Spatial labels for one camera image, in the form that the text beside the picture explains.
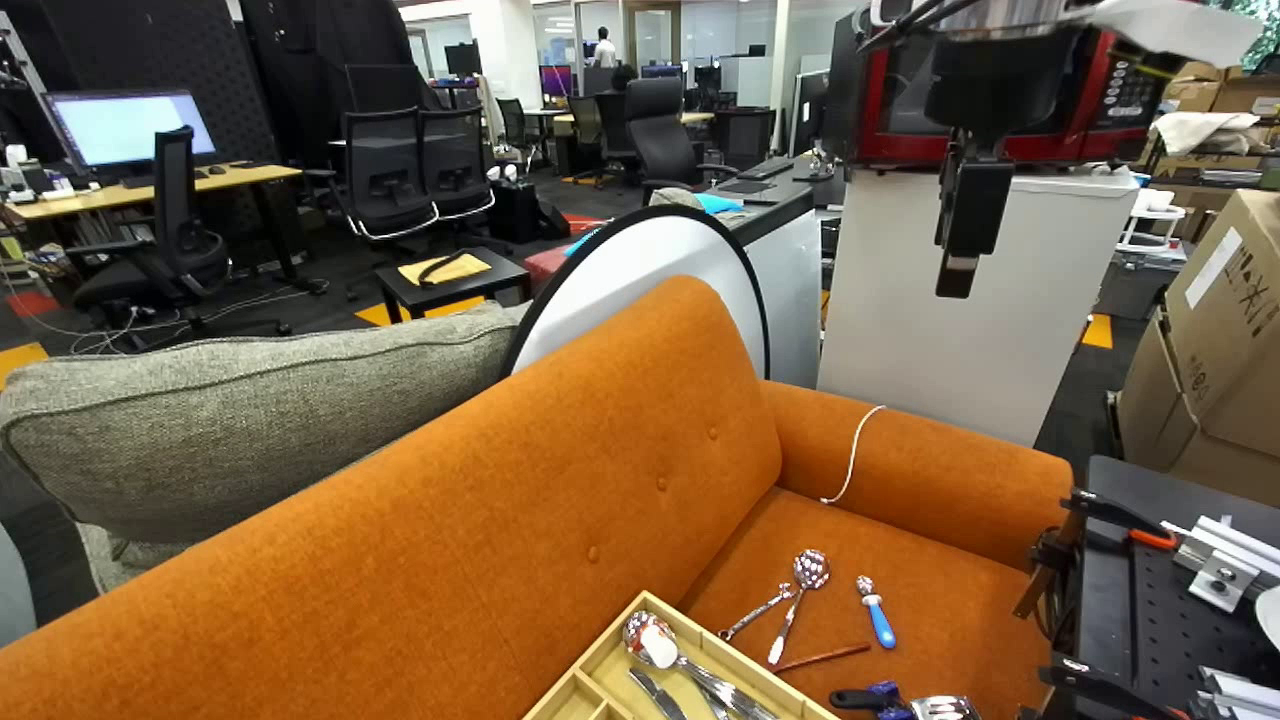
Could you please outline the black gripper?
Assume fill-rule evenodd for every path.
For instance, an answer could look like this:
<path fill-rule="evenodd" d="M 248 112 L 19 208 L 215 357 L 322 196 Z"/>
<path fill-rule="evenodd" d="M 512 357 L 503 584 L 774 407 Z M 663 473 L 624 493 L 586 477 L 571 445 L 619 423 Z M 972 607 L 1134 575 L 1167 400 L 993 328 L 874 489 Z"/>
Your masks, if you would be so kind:
<path fill-rule="evenodd" d="M 993 154 L 961 158 L 943 175 L 943 198 L 942 198 L 942 270 L 937 291 L 953 301 L 972 297 L 972 279 L 979 259 L 997 246 L 1005 205 L 1013 187 L 1013 167 Z"/>

